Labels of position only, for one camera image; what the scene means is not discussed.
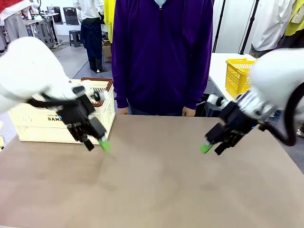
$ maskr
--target yellow basket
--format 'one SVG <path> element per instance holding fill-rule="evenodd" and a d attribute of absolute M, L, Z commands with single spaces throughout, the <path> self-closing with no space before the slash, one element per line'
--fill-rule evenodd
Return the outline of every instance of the yellow basket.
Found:
<path fill-rule="evenodd" d="M 248 61 L 246 58 L 227 59 L 226 89 L 234 98 L 251 87 L 247 75 L 255 61 Z"/>

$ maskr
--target purple jacket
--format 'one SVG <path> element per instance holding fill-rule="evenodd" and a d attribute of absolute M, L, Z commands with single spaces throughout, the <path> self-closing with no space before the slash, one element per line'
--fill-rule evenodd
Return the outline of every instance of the purple jacket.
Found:
<path fill-rule="evenodd" d="M 118 108 L 195 109 L 207 85 L 212 0 L 116 0 L 112 72 Z"/>

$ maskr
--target black stool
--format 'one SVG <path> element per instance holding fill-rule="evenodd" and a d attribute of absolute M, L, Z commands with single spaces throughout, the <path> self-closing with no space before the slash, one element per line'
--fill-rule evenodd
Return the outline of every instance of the black stool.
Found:
<path fill-rule="evenodd" d="M 70 36 L 70 46 L 74 44 L 74 47 L 79 47 L 80 46 L 80 31 L 79 30 L 70 30 L 69 31 L 69 36 Z"/>

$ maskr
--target cardboard box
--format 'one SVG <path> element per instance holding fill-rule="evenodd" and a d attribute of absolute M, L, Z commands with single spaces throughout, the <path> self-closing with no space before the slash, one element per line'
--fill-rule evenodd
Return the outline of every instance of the cardboard box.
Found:
<path fill-rule="evenodd" d="M 112 51 L 111 51 L 111 42 L 106 40 L 103 45 L 103 55 L 105 62 L 112 61 Z"/>

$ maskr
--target zipper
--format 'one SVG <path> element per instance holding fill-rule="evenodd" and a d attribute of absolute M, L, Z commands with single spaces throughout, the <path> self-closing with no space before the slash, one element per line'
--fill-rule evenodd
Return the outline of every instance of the zipper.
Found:
<path fill-rule="evenodd" d="M 158 57 L 158 75 L 157 75 L 157 114 L 160 114 L 162 110 L 160 110 L 161 103 L 161 95 L 160 95 L 160 82 L 161 82 L 161 74 L 162 74 L 162 31 L 163 31 L 163 15 L 162 15 L 162 6 L 160 6 L 160 44 L 159 44 L 159 57 Z"/>

